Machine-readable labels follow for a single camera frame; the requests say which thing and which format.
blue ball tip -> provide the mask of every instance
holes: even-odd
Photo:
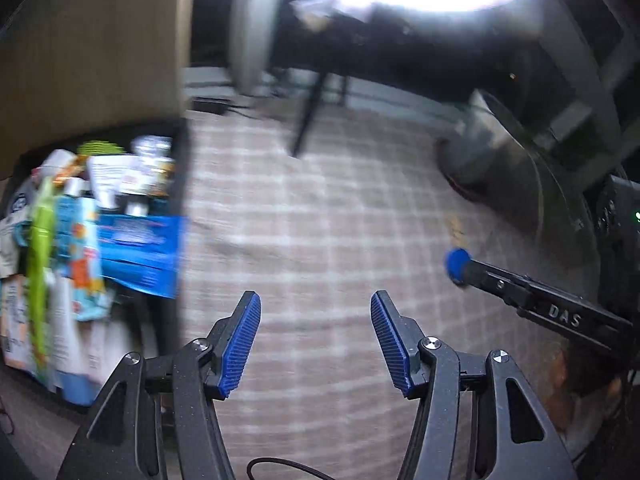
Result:
[[[471,260],[471,256],[463,248],[456,247],[450,250],[444,258],[444,266],[447,275],[457,285],[463,283],[462,267]]]

checkered rug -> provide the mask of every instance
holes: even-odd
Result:
[[[287,155],[293,110],[274,106],[255,113],[284,123],[188,114],[184,340],[207,334],[245,289],[262,298],[240,387],[216,403],[238,478],[257,456],[297,460],[337,479],[397,476],[417,402],[402,398],[386,370],[369,318],[379,289],[456,350],[507,350],[544,394],[558,338],[448,280],[447,226],[458,225],[472,253],[481,250],[491,264],[566,286],[564,269],[448,186],[434,164],[434,130],[326,105],[298,160]],[[463,400],[452,478],[464,475]],[[255,474],[301,476],[272,465]]]

wooden panel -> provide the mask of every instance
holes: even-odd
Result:
[[[182,113],[192,0],[27,0],[0,43],[0,178],[23,152]]]

blue gripper pad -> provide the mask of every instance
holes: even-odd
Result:
[[[409,333],[404,323],[404,320],[408,319],[398,314],[386,290],[379,290],[371,297],[371,322],[385,357],[386,367],[394,386],[402,391],[405,397],[410,396],[415,386],[412,367],[420,367],[417,344],[421,337],[420,333]]]
[[[224,332],[216,344],[218,391],[227,398],[240,383],[244,364],[249,357],[255,333],[260,325],[260,296],[246,291],[226,323]]]

yellow-green package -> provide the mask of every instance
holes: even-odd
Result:
[[[40,184],[31,221],[31,240],[27,252],[26,275],[29,283],[29,318],[31,344],[37,377],[47,377],[47,285],[45,269],[49,267],[51,245],[54,237],[55,215],[54,186],[50,177]]]

